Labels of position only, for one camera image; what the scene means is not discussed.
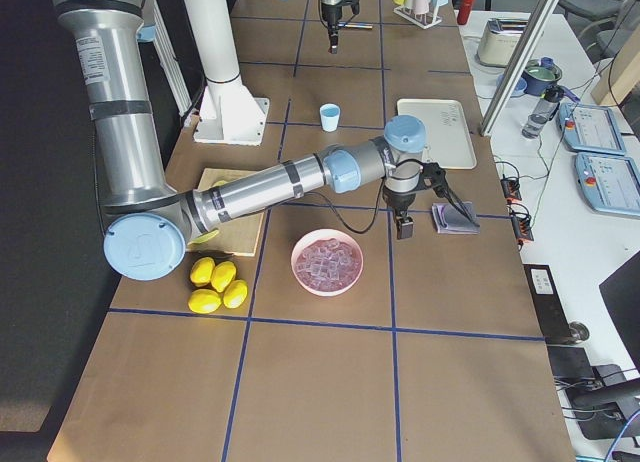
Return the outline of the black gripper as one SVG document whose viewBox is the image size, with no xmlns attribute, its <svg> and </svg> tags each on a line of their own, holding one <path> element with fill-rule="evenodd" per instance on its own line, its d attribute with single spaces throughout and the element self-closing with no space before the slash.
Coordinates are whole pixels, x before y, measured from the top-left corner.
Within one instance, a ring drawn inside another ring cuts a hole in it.
<svg viewBox="0 0 640 462">
<path fill-rule="evenodd" d="M 411 238 L 414 233 L 414 221 L 407 215 L 416 199 L 416 194 L 425 189 L 423 182 L 417 179 L 399 181 L 386 179 L 383 186 L 383 199 L 396 217 L 397 239 Z"/>
<path fill-rule="evenodd" d="M 330 54 L 336 54 L 339 46 L 339 22 L 342 17 L 342 0 L 319 0 L 321 20 L 325 23 L 329 36 Z"/>
</svg>

